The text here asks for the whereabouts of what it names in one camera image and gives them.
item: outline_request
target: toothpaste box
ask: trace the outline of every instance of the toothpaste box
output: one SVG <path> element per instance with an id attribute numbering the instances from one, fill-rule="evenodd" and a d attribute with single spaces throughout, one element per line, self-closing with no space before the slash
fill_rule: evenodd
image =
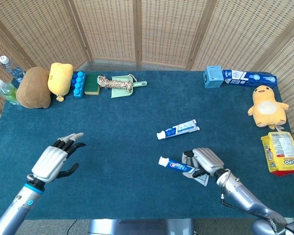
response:
<path id="1" fill-rule="evenodd" d="M 224 81 L 221 66 L 207 66 L 202 75 L 205 88 L 218 88 Z"/>
<path id="2" fill-rule="evenodd" d="M 266 85 L 275 88 L 278 85 L 276 76 L 269 72 L 244 72 L 236 70 L 223 70 L 224 81 L 227 84 L 258 87 Z"/>

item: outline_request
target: robotic hand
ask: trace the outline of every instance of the robotic hand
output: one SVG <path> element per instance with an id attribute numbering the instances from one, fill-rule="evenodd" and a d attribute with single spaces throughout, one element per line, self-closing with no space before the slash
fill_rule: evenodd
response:
<path id="1" fill-rule="evenodd" d="M 260 218 L 252 224 L 255 235 L 294 235 L 294 222 L 288 224 L 283 216 L 265 206 L 239 178 L 229 169 L 223 168 L 224 163 L 209 148 L 195 148 L 184 152 L 182 161 L 185 162 L 185 158 L 188 158 L 188 163 L 194 162 L 195 159 L 198 163 L 194 163 L 194 166 L 199 168 L 202 174 L 216 177 L 217 185 L 221 187 L 221 204 Z M 240 205 L 240 208 L 226 203 L 225 194 Z"/>
<path id="2" fill-rule="evenodd" d="M 83 133 L 78 133 L 59 138 L 52 146 L 45 149 L 33 167 L 32 174 L 27 176 L 27 183 L 25 183 L 12 204 L 0 218 L 0 235 L 13 235 L 16 233 L 27 214 L 45 191 L 45 183 L 70 176 L 75 172 L 78 168 L 77 163 L 69 170 L 60 170 L 71 154 L 86 145 L 84 143 L 73 144 L 83 135 Z"/>

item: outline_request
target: yellow chick plush toy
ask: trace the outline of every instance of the yellow chick plush toy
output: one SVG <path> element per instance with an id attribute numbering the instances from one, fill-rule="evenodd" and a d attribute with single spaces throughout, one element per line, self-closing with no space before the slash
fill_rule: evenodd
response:
<path id="1" fill-rule="evenodd" d="M 269 126 L 274 130 L 276 125 L 286 123 L 285 110 L 289 106 L 285 103 L 275 101 L 273 90 L 270 87 L 261 85 L 253 92 L 254 105 L 248 110 L 248 115 L 254 116 L 258 127 Z"/>
<path id="2" fill-rule="evenodd" d="M 57 100 L 62 102 L 71 87 L 73 65 L 53 63 L 50 68 L 48 88 L 57 95 Z"/>

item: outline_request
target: blue box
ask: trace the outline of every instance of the blue box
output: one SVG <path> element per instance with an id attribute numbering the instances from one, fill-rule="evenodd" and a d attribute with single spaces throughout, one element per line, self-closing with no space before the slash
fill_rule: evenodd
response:
<path id="1" fill-rule="evenodd" d="M 224 81 L 221 66 L 207 66 L 203 77 L 205 88 L 218 88 Z"/>
<path id="2" fill-rule="evenodd" d="M 73 90 L 74 97 L 82 98 L 85 80 L 86 80 L 86 73 L 81 71 L 78 72 L 76 83 L 74 84 L 74 90 Z"/>
<path id="3" fill-rule="evenodd" d="M 269 72 L 244 72 L 236 70 L 223 70 L 224 81 L 227 84 L 258 87 L 266 85 L 275 88 L 278 85 L 276 76 Z"/>

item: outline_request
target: potato plush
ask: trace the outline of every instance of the potato plush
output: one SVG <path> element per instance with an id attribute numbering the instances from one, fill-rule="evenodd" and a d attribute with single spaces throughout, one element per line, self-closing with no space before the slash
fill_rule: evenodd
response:
<path id="1" fill-rule="evenodd" d="M 62 102 L 71 87 L 73 66 L 71 64 L 53 63 L 48 79 L 49 90 L 57 95 L 57 100 Z"/>
<path id="2" fill-rule="evenodd" d="M 285 110 L 289 106 L 284 103 L 276 102 L 273 90 L 270 87 L 261 85 L 253 92 L 254 105 L 248 110 L 248 115 L 254 116 L 258 127 L 269 126 L 274 130 L 276 125 L 286 123 Z"/>
<path id="3" fill-rule="evenodd" d="M 29 109 L 48 108 L 51 102 L 48 76 L 49 71 L 41 67 L 29 69 L 16 91 L 18 102 Z"/>

